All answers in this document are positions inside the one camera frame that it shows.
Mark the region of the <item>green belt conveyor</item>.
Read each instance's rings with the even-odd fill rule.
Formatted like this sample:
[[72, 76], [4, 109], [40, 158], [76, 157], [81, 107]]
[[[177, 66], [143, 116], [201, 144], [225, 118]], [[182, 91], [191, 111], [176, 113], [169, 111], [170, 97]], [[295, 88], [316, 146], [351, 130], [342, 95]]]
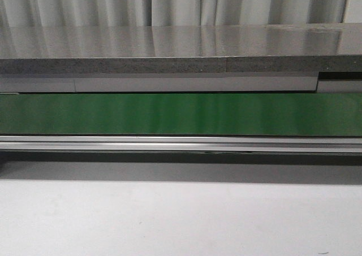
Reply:
[[3, 151], [361, 153], [361, 95], [1, 95]]

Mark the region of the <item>grey stone counter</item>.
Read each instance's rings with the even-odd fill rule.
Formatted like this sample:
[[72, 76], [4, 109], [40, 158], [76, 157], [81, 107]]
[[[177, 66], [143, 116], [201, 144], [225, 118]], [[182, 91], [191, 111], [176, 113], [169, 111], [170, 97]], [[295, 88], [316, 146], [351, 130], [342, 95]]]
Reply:
[[1, 92], [361, 92], [361, 24], [1, 29]]

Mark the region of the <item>white pleated curtain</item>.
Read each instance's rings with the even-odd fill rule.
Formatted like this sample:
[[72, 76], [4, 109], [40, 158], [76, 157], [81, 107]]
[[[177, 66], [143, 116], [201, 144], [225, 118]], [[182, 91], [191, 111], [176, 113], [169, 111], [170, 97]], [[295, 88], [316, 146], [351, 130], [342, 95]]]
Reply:
[[1, 25], [340, 23], [346, 0], [1, 0]]

